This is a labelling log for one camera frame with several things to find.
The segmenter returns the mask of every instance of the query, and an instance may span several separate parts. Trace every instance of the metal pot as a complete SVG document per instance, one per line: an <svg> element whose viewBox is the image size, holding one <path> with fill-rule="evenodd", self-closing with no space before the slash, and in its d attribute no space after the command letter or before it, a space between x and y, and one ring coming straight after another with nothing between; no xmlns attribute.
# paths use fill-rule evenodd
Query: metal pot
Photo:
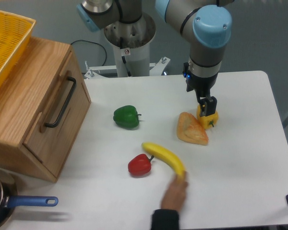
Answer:
<svg viewBox="0 0 288 230"><path fill-rule="evenodd" d="M15 180L0 170L0 227L8 220L16 206L53 207L59 200L55 196L17 195Z"/></svg>

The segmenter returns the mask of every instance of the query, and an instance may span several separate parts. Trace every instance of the green bell pepper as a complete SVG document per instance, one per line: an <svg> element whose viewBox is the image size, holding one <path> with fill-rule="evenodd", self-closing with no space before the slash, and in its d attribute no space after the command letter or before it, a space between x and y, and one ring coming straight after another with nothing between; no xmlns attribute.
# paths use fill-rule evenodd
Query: green bell pepper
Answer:
<svg viewBox="0 0 288 230"><path fill-rule="evenodd" d="M133 129L140 124L140 115L134 106L126 105L114 111L113 120L119 127Z"/></svg>

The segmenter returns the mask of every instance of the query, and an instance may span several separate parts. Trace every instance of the blue pan handle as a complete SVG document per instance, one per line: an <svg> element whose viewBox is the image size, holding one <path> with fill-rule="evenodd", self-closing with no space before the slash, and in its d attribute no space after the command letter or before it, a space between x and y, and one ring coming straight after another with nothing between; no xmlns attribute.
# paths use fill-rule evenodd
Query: blue pan handle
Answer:
<svg viewBox="0 0 288 230"><path fill-rule="evenodd" d="M43 206L54 207L58 204L59 199L55 196L28 196L14 195L10 196L6 207L12 208L16 206Z"/></svg>

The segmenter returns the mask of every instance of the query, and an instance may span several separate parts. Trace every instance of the bread slice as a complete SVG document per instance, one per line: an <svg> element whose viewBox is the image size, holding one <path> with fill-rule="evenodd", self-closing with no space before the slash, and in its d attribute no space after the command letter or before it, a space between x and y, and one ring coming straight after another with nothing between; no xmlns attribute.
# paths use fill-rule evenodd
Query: bread slice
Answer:
<svg viewBox="0 0 288 230"><path fill-rule="evenodd" d="M205 129L192 114L187 112L183 112L179 115L177 137L184 142L192 144L208 144L208 136Z"/></svg>

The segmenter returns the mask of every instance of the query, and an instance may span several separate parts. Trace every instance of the black drawer handle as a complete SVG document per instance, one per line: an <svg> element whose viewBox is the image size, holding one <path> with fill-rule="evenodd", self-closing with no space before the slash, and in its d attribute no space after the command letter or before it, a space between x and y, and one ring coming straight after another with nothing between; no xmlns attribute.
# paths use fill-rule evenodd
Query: black drawer handle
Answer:
<svg viewBox="0 0 288 230"><path fill-rule="evenodd" d="M68 106L68 103L69 103L69 101L72 98L72 94L73 94L73 92L76 89L76 84L77 84L76 79L72 78L72 77L67 77L67 80L73 82L72 83L72 88L71 88L71 90L69 91L69 93L67 95L67 98L66 98L66 100L64 102L64 105L61 108L61 111L60 111L60 113L59 113L59 115L57 117L57 120L54 123L45 123L45 126L48 127L48 128L55 128L55 127L57 127L59 125L59 123L60 123L60 121L61 121L61 119L62 119L62 117L64 115L64 112L65 112L65 110L66 110L66 108Z"/></svg>

